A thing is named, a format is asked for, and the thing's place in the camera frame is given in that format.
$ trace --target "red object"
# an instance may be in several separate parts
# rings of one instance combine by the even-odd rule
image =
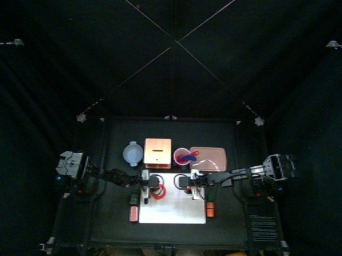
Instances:
[[[166,196],[166,187],[165,187],[165,185],[159,184],[158,187],[162,189],[162,193],[155,194],[154,192],[151,192],[151,196],[155,200],[161,200]]]
[[[138,206],[131,206],[130,221],[138,222],[138,219],[139,219],[139,208]]]

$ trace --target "cup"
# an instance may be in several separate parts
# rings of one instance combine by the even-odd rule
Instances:
[[[186,148],[178,148],[174,152],[174,161],[177,162],[177,164],[180,166],[185,166],[188,164],[190,164],[190,160],[185,160],[185,161],[181,161],[181,158],[186,155],[190,155],[192,152],[189,149]]]

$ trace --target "orange box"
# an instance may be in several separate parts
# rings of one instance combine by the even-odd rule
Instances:
[[[146,139],[145,164],[150,169],[172,169],[172,139]]]

